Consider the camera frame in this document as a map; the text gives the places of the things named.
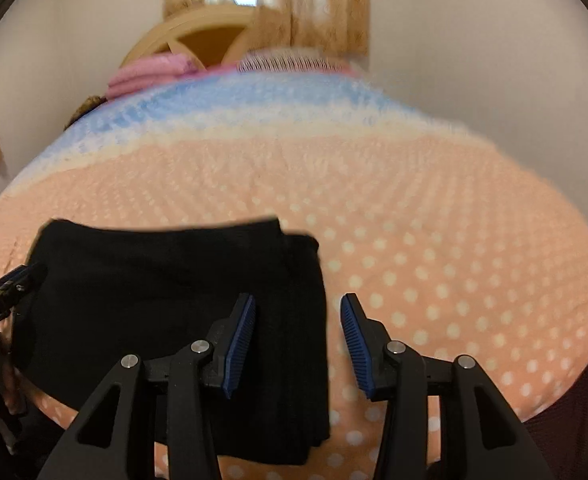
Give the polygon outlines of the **brown patterned bag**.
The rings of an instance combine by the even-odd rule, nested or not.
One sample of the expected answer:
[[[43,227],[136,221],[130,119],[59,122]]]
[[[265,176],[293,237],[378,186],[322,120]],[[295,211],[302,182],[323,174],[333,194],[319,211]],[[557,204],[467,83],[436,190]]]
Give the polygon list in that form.
[[[88,115],[106,102],[108,102],[108,99],[106,99],[105,96],[88,96],[88,98],[81,103],[77,110],[74,111],[74,114],[72,117],[70,117],[70,120],[67,122],[64,129],[70,128],[70,126],[75,122],[78,122],[80,118]]]

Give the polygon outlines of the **cream wooden headboard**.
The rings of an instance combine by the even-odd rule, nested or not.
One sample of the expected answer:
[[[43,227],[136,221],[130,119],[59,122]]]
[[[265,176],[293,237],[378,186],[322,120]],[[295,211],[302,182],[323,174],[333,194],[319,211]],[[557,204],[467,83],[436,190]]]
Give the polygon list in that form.
[[[160,53],[186,54],[201,70],[239,62],[249,51],[254,13],[231,3],[191,6],[145,32],[120,66]]]

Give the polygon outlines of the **black pants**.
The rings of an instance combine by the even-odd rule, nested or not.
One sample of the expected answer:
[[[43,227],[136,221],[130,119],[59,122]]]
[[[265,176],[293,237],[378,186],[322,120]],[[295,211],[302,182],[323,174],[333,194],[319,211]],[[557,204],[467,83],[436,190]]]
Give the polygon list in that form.
[[[274,219],[116,231],[54,220],[28,260],[48,271],[16,311],[11,354],[34,386],[80,408],[118,359],[166,358],[255,300],[239,387],[211,415],[220,455],[298,466],[330,435],[326,296],[317,240]]]

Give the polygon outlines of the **striped pillow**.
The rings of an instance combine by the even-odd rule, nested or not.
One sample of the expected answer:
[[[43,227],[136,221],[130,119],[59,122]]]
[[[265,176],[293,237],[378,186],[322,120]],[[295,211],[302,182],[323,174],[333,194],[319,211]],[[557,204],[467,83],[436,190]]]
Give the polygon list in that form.
[[[263,49],[249,52],[236,68],[240,73],[342,73],[350,65],[315,49]]]

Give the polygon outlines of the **polka dot bed cover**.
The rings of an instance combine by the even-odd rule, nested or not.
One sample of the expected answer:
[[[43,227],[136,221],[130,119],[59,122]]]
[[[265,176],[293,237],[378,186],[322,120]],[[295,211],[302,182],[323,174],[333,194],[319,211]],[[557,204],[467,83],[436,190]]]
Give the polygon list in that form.
[[[53,218],[112,229],[277,217],[428,356],[469,353],[529,418],[588,365],[588,225],[490,142],[327,73],[233,73],[105,104],[0,197],[0,276]]]

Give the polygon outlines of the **folded pink blanket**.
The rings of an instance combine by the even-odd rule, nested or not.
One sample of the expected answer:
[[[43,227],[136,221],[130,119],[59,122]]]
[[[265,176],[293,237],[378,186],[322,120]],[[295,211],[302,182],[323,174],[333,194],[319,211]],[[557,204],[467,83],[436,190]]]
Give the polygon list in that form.
[[[138,58],[120,67],[111,76],[105,98],[115,100],[160,84],[169,84],[200,70],[194,58],[184,53],[162,53]]]

